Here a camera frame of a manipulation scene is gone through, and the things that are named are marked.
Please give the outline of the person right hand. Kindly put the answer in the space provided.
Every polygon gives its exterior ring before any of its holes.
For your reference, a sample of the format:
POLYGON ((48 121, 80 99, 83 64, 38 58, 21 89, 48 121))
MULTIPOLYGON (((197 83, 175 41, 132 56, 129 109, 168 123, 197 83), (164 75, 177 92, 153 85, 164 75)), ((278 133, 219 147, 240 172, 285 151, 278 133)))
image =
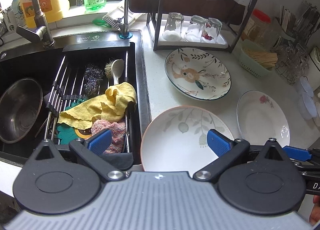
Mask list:
POLYGON ((313 197, 313 209, 309 216, 309 222, 315 225, 320 220, 320 196, 315 195, 313 197))

